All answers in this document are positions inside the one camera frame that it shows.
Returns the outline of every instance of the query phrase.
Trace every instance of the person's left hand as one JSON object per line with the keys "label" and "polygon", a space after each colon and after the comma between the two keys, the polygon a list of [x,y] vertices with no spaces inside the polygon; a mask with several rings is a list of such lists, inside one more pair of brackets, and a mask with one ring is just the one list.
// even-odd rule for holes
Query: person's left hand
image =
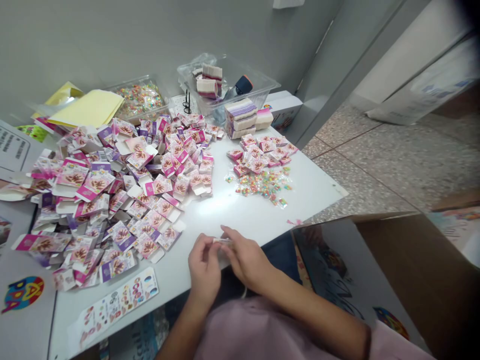
{"label": "person's left hand", "polygon": [[212,307],[217,297],[222,276],[217,256],[221,244],[213,243],[213,239],[201,233],[188,256],[191,277],[190,297],[207,310]]}

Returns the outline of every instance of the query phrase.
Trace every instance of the large cardboard box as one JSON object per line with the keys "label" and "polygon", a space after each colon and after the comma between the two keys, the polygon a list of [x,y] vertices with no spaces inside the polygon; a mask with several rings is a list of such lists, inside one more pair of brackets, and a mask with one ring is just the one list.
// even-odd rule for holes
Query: large cardboard box
{"label": "large cardboard box", "polygon": [[[478,190],[443,209],[477,204]],[[372,325],[381,320],[437,359],[470,359],[480,270],[425,214],[355,215],[292,230],[316,293]]]}

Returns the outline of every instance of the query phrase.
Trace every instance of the plastic container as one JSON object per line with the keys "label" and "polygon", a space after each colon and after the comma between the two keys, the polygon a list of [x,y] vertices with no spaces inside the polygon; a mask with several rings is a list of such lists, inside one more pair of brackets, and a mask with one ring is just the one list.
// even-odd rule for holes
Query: plastic container
{"label": "plastic container", "polygon": [[[199,61],[181,65],[177,68],[178,74],[180,75],[179,81],[180,84],[184,85],[191,92],[191,95],[196,100],[198,110],[206,118],[207,122],[217,126],[222,126],[226,120],[225,104],[231,104],[249,98],[258,109],[261,109],[264,106],[270,90],[280,86],[278,82],[262,72],[253,70],[245,63],[235,60],[228,55],[214,56],[211,54],[202,54],[197,59],[199,59]],[[223,95],[235,85],[242,75],[246,75],[250,79],[253,84],[252,91],[227,101],[213,100],[200,96],[197,92],[196,80],[192,71],[201,68],[204,63],[222,68],[221,93]]]}
{"label": "plastic container", "polygon": [[[131,90],[135,89],[135,86],[141,87],[141,93],[136,92],[132,96]],[[122,82],[104,90],[119,94],[125,99],[113,117],[134,125],[139,125],[140,119],[154,121],[161,115],[170,114],[170,95],[156,74]]]}

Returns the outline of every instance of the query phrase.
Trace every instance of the hand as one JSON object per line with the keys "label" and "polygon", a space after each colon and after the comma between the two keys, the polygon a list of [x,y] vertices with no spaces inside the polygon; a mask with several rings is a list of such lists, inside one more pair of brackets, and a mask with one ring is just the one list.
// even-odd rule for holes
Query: hand
{"label": "hand", "polygon": [[192,302],[204,307],[207,311],[212,307],[220,289],[221,272],[217,253],[219,243],[213,243],[213,237],[201,233],[196,239],[190,255]]}
{"label": "hand", "polygon": [[221,249],[231,262],[236,277],[257,294],[265,295],[275,282],[278,270],[270,263],[256,241],[244,238],[238,231],[221,226],[223,239],[232,240],[232,247],[222,244]]}

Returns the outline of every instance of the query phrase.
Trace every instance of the white bag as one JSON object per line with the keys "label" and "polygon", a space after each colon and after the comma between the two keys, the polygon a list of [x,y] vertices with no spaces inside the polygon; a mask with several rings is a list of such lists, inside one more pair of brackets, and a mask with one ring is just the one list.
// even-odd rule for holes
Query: white bag
{"label": "white bag", "polygon": [[478,39],[471,37],[430,65],[366,115],[375,120],[411,125],[460,94],[480,78]]}

